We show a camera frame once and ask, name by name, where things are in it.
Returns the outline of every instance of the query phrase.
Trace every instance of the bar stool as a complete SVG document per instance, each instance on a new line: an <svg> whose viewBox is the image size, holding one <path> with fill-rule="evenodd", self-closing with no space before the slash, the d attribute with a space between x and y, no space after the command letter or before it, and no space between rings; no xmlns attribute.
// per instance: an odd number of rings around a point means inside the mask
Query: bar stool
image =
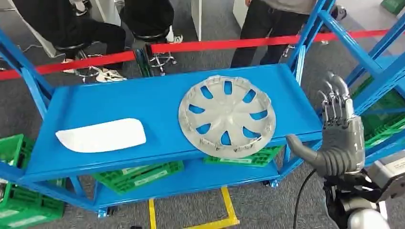
<svg viewBox="0 0 405 229"><path fill-rule="evenodd" d="M77 53L76 59L82 60L82 59L87 59L87 54L85 53L84 49L90 46L91 43L82 43L78 45L72 45L68 47L61 47L61 46L55 46L55 49L59 52L75 52ZM96 77L98 76L99 72L97 69L94 67L90 66L88 68L82 68L82 69L74 69L75 75L78 75L83 78L83 82L86 82L86 78L91 78L91 77Z"/></svg>
<svg viewBox="0 0 405 229"><path fill-rule="evenodd" d="M134 38L137 40L141 40L145 42L147 45L148 44L156 44L156 43L166 43L166 36L169 33L169 28L166 29L163 33L157 34L157 35L151 35L151 36L140 36L132 32L134 35ZM160 69L160 75L165 75L165 71L163 66L166 65L170 60L172 64L176 64L177 61L176 59L171 55L171 52L168 53L152 53L150 49L147 48L147 54L148 56L151 56L152 58L149 59L149 63L151 67L153 68L159 68Z"/></svg>

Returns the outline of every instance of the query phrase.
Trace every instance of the red rope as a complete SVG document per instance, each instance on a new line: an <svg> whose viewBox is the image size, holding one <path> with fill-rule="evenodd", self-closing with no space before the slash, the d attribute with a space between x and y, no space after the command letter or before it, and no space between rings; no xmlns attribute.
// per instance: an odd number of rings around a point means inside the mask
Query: red rope
<svg viewBox="0 0 405 229"><path fill-rule="evenodd" d="M349 34L353 38L384 36L388 30L372 30L372 31L350 31ZM330 41L336 40L337 37L333 33L320 33L316 35L314 41ZM219 50L219 49L235 49L243 47L256 47L263 45L279 45L279 44L295 44L299 40L299 36L281 36L258 39L245 40L225 40L225 41L206 41L206 42L183 42L178 44L153 44L151 49L153 53L157 52L192 52L204 50ZM40 74L49 74L61 72L68 69L85 68L88 66L100 66L109 63L117 63L124 61L135 60L133 51L126 51L100 57L92 57L70 63L54 63L41 65L36 68ZM19 74L15 70L0 72L0 81L19 78Z"/></svg>
<svg viewBox="0 0 405 229"><path fill-rule="evenodd" d="M384 36L388 30L371 30L371 31L352 31L349 34L353 38ZM319 33L316 35L316 42L336 40L334 33ZM235 49L244 47L257 47L264 45L279 45L279 44L295 44L299 40L299 36L281 36L245 40L226 40L226 41L206 41L206 42L183 42L178 44L152 44L153 53L157 52L193 52L204 50L218 49Z"/></svg>
<svg viewBox="0 0 405 229"><path fill-rule="evenodd" d="M68 69L86 68L88 66L100 66L109 63L117 63L124 61L132 61L135 59L133 51L126 51L121 53L115 53L106 56L91 57L88 59L82 59L79 61L73 61L69 63L52 63L41 65L36 68L39 74L49 74L55 72L61 72ZM8 70L0 72L0 80L10 80L19 78L20 75L15 70Z"/></svg>

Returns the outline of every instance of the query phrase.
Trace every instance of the white sneaker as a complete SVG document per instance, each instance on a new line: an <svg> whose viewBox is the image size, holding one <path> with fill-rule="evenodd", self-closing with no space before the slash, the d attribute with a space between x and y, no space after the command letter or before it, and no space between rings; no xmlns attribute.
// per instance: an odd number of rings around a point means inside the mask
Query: white sneaker
<svg viewBox="0 0 405 229"><path fill-rule="evenodd" d="M103 72L101 69L98 70L99 74L96 77L96 80L100 83L115 82L127 80L125 77L120 75L116 70L108 70Z"/></svg>
<svg viewBox="0 0 405 229"><path fill-rule="evenodd" d="M80 17L82 15L85 15L87 13L87 8L82 1L75 2L75 8L76 8L76 16Z"/></svg>
<svg viewBox="0 0 405 229"><path fill-rule="evenodd" d="M178 44L183 42L183 35L178 35L178 36L174 36L174 39L172 41L167 41L168 43L174 43L174 44Z"/></svg>
<svg viewBox="0 0 405 229"><path fill-rule="evenodd" d="M64 59L64 60L62 61L62 63L70 63L70 62L72 62L72 61L66 61L66 59ZM74 69L63 70L63 72L64 72L64 73L70 73L70 74L74 74L74 73L75 73Z"/></svg>

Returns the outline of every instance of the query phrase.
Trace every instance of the black jacket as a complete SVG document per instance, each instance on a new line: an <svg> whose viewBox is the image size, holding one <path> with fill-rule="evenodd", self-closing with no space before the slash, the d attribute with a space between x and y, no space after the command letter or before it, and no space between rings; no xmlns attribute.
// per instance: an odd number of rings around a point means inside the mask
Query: black jacket
<svg viewBox="0 0 405 229"><path fill-rule="evenodd" d="M13 0L22 18L53 44L61 44L76 26L69 0Z"/></svg>

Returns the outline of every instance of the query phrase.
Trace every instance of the shelf rack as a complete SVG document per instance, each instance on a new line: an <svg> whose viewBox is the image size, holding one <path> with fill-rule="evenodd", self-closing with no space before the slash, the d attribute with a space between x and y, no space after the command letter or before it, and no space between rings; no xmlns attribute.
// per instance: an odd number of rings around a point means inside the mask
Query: shelf rack
<svg viewBox="0 0 405 229"><path fill-rule="evenodd" d="M219 74L244 77L268 94L276 112L275 135L267 146L285 145L285 136L296 134L303 142L307 142L307 145L318 149L322 124L299 82L306 50L311 46L323 23L336 33L360 63L349 76L349 84L365 71L375 77L354 100L358 115L397 86L405 69L405 54L386 61L385 65L382 64L384 59L377 59L388 45L404 32L405 17L398 21L370 53L366 53L329 15L333 3L333 0L317 2L287 63L174 74L107 84L53 88L0 31L0 54L23 77L43 118L27 169L21 170L0 163L0 177L72 205L98 212L99 217L107 215L108 207L118 204L209 190L224 185L270 181L271 186L276 187L282 178L302 163L301 159L291 156L288 148L284 152L281 167L274 161L266 167L204 164L201 160L204 154L195 149L180 130L178 106L192 85L209 76ZM61 129L129 117L143 123L147 138L145 144L113 152L80 154L63 147L55 136L55 132ZM398 147L395 139L403 136L405 133L398 133L370 149L367 152L368 162ZM117 195L96 182L94 198L88 199L77 178L80 175L173 160L184 160L183 172L124 195ZM62 177L70 178L74 192L45 182Z"/></svg>

